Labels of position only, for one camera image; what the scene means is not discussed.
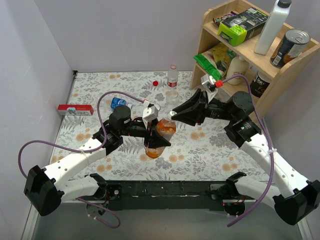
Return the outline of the orange juice bottle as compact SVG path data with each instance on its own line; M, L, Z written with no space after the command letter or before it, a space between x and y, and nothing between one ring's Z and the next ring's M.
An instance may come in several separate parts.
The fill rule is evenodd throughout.
M160 136L162 136L167 141L170 141L172 136L176 132L176 123L169 118L162 118L157 123L155 129ZM158 147L158 148L146 147L145 154L152 159L156 159L161 156L165 148L166 148L165 146Z

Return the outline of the white juice bottle cap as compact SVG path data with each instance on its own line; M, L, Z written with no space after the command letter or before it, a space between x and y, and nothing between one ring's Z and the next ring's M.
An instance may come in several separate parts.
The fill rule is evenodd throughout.
M168 117L171 119L174 115L176 115L177 113L175 111L170 111L168 113Z

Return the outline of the clear jar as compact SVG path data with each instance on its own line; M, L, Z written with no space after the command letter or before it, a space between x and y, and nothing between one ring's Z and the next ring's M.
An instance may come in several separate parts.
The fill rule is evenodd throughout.
M176 90L169 90L166 93L166 106L172 110L180 105L180 95Z

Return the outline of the red label water bottle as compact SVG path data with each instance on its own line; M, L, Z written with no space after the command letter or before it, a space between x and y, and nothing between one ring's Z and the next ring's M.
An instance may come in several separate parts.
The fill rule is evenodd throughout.
M175 88L178 83L178 77L179 73L177 70L177 66L175 64L172 64L167 72L167 85L170 88Z

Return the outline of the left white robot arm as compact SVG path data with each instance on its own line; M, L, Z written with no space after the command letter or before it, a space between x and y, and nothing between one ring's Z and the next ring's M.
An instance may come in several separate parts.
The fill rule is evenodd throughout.
M41 216L51 214L62 202L78 197L103 199L107 182L98 174L78 180L71 178L115 151L123 144L124 136L143 138L148 148L169 147L170 142L156 131L157 117L158 109L153 104L144 108L142 117L135 120L128 106L116 107L99 131L76 152L43 168L32 167L27 174L24 194Z

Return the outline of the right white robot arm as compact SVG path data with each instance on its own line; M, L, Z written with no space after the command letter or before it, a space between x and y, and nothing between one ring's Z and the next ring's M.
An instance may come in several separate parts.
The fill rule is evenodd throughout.
M243 172L237 172L225 181L224 191L232 199L241 195L256 200L253 207L264 203L275 210L287 224L294 226L320 205L320 182L310 181L295 170L272 147L270 137L250 119L254 111L252 97L238 91L227 102L221 102L208 93L197 89L183 104L175 107L169 116L172 120L190 126L200 125L205 118L227 120L224 128L228 138L253 158L269 175L268 183L253 180Z

